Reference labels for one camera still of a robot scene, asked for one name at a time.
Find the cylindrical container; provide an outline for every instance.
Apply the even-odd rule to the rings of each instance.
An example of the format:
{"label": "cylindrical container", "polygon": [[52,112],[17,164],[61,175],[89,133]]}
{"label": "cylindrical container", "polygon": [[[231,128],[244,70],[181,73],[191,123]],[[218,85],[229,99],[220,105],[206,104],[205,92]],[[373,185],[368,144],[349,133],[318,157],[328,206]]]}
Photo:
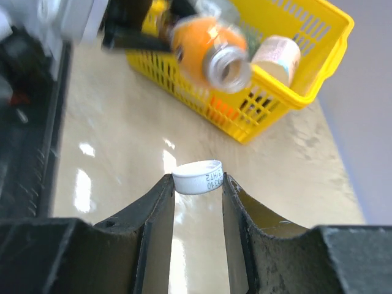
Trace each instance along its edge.
{"label": "cylindrical container", "polygon": [[175,189],[183,195],[198,195],[211,192],[223,183],[222,163],[205,160],[180,165],[173,171]]}
{"label": "cylindrical container", "polygon": [[182,73],[197,86],[235,93],[251,78],[246,39],[214,17],[181,19],[171,32],[171,48]]}
{"label": "cylindrical container", "polygon": [[292,39],[271,36],[265,39],[252,63],[290,87],[301,59],[301,50]]}

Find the basket handle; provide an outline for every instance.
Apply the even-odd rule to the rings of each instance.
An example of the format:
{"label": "basket handle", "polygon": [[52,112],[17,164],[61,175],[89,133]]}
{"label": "basket handle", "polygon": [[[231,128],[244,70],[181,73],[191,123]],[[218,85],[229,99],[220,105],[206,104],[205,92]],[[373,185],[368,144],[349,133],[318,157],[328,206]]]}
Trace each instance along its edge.
{"label": "basket handle", "polygon": [[347,50],[347,37],[348,36],[342,36],[333,47],[330,61],[325,69],[326,78],[332,76],[335,73],[339,64],[341,63],[343,56]]}

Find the white plastic part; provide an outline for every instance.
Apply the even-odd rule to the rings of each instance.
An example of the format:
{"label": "white plastic part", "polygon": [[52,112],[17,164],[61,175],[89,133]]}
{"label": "white plastic part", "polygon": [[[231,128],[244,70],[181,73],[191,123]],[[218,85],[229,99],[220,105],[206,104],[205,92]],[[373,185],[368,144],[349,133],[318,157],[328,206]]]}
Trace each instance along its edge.
{"label": "white plastic part", "polygon": [[252,59],[275,79],[290,87],[301,59],[301,50],[292,39],[271,36],[265,39]]}
{"label": "white plastic part", "polygon": [[175,189],[183,195],[211,192],[223,183],[222,163],[206,160],[180,165],[173,171]]}
{"label": "white plastic part", "polygon": [[85,31],[81,39],[82,42],[90,43],[97,38],[98,30],[102,19],[104,18],[108,3],[109,0],[94,0],[86,23]]}
{"label": "white plastic part", "polygon": [[8,13],[0,6],[0,41],[12,35],[10,17]]}
{"label": "white plastic part", "polygon": [[45,25],[50,25],[57,17],[62,0],[39,0],[38,19]]}

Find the can label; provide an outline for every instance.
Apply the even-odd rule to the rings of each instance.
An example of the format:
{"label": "can label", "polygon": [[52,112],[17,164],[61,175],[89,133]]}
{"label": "can label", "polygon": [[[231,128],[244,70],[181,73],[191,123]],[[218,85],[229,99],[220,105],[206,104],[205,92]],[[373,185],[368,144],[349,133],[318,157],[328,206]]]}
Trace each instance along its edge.
{"label": "can label", "polygon": [[272,62],[281,66],[288,77],[287,86],[290,86],[300,59],[301,50],[292,39],[272,36],[262,43],[252,62],[261,68],[263,68],[263,62]]}

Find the black plastic part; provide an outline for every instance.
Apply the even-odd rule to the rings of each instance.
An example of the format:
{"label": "black plastic part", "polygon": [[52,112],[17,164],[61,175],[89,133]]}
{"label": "black plastic part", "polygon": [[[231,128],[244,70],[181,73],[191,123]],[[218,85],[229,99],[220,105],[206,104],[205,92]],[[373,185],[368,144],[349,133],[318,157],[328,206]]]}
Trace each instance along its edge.
{"label": "black plastic part", "polygon": [[108,50],[146,50],[170,53],[170,45],[157,37],[144,34],[134,29],[108,25],[105,27],[105,36],[102,46]]}
{"label": "black plastic part", "polygon": [[0,110],[0,219],[47,217],[55,181],[59,133],[70,69],[64,44],[57,82],[19,81],[28,102]]}
{"label": "black plastic part", "polygon": [[170,12],[174,15],[178,15],[180,18],[197,14],[195,8],[187,0],[172,0]]}
{"label": "black plastic part", "polygon": [[26,89],[41,79],[50,80],[51,58],[45,56],[41,43],[25,30],[12,28],[12,35],[0,43],[1,68],[12,86]]}
{"label": "black plastic part", "polygon": [[306,230],[228,175],[223,210],[232,294],[391,293],[392,227]]}
{"label": "black plastic part", "polygon": [[0,293],[167,294],[174,184],[92,227],[78,219],[0,222]]}
{"label": "black plastic part", "polygon": [[[104,30],[102,45],[108,50],[146,50],[170,53],[170,44],[141,32],[152,0],[111,0],[101,28]],[[187,0],[173,0],[171,13],[182,17],[196,14]]]}

